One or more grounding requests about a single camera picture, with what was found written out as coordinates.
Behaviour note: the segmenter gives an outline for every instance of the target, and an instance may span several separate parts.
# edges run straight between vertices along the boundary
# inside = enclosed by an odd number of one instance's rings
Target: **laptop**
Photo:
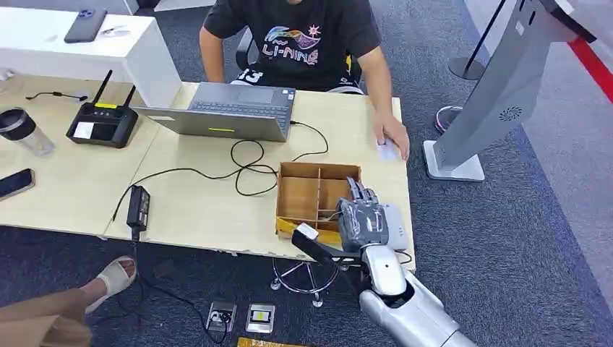
[[[287,141],[296,90],[201,82],[187,110],[134,107],[181,135]]]

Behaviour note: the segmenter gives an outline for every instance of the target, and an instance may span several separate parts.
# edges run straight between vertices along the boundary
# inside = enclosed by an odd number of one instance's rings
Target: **black phone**
[[[0,201],[24,192],[34,186],[34,171],[26,168],[11,176],[0,179]]]
[[[82,9],[64,37],[65,43],[92,42],[106,17],[106,9]]]

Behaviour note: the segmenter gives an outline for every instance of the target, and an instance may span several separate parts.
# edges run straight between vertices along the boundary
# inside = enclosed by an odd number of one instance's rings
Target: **red belt barrier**
[[[613,103],[613,74],[585,40],[578,38],[569,42],[568,45],[575,52],[575,55],[586,70],[588,70],[593,80],[596,81],[604,94],[609,98],[609,101]]]

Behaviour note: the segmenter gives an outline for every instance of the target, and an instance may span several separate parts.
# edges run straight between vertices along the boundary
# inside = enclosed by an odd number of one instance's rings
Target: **yellow tape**
[[[234,129],[209,128],[212,132],[234,132]]]
[[[111,105],[110,103],[96,103],[95,106],[101,108],[117,108],[117,105]]]
[[[277,217],[277,231],[287,239],[291,238],[293,230],[298,226],[290,221]],[[323,244],[340,245],[340,234],[337,231],[317,229],[317,240]]]
[[[282,343],[252,340],[251,338],[239,338],[237,347],[302,347],[298,345],[284,345]]]

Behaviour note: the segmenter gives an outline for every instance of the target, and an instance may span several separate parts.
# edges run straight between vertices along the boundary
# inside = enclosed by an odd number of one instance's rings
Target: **sandal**
[[[134,273],[131,277],[128,277],[126,270],[124,270],[124,267],[121,266],[121,264],[119,263],[123,261],[132,261],[134,263]],[[106,284],[106,295],[99,298],[98,300],[96,300],[96,302],[88,306],[85,309],[85,313],[87,314],[93,312],[106,299],[119,293],[120,291],[123,291],[125,288],[128,288],[134,282],[136,274],[136,261],[126,255],[119,257],[113,260],[110,264],[106,265],[104,270],[102,270],[102,272],[98,276],[96,276],[96,278],[100,278],[104,282],[104,284]]]

